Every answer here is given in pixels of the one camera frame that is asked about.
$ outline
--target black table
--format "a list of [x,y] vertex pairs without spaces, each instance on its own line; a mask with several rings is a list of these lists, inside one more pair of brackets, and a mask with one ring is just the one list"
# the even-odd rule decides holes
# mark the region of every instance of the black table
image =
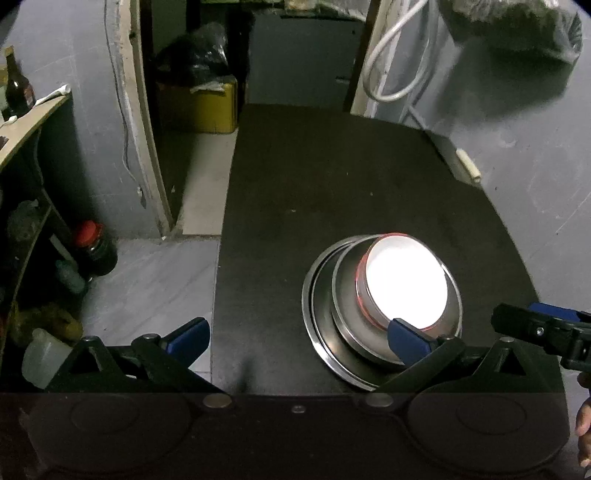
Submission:
[[[316,355],[301,314],[308,269],[352,235],[405,232],[454,275],[463,338],[490,345],[500,302],[537,299],[483,191],[456,181],[423,132],[346,113],[247,105],[217,271],[213,383],[229,392],[350,391]],[[561,387],[553,358],[543,370]]]

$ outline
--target finger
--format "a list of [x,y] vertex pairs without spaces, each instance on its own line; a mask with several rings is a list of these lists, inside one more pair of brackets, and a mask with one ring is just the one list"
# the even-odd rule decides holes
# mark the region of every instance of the finger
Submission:
[[591,374],[587,372],[581,372],[577,376],[577,381],[579,382],[579,385],[581,385],[581,387],[591,388]]
[[589,465],[591,465],[591,459],[579,453],[579,465],[583,468],[587,468]]
[[579,454],[584,458],[591,459],[591,434],[579,437]]
[[586,400],[577,412],[574,432],[580,437],[587,433],[589,427],[591,427],[591,405],[589,404],[589,400]]

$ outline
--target jar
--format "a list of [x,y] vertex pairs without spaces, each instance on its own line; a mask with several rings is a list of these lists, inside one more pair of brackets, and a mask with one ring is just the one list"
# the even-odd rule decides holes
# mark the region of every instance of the jar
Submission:
[[84,252],[91,273],[107,275],[115,268],[117,250],[104,225],[92,220],[83,222],[76,230],[74,244]]

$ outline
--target metal bolt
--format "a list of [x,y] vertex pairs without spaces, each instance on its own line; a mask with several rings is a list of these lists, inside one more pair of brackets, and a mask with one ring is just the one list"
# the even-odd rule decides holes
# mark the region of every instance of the metal bolt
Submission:
[[387,393],[368,393],[365,403],[373,408],[386,408],[394,403],[394,400]]
[[203,399],[207,408],[226,408],[232,404],[232,397],[225,393],[210,393]]

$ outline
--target yellow box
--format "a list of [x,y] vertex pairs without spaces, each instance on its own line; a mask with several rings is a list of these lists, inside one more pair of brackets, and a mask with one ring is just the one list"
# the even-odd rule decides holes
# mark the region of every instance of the yellow box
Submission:
[[223,84],[223,92],[172,85],[158,86],[158,110],[163,127],[190,132],[231,134],[238,122],[237,84]]

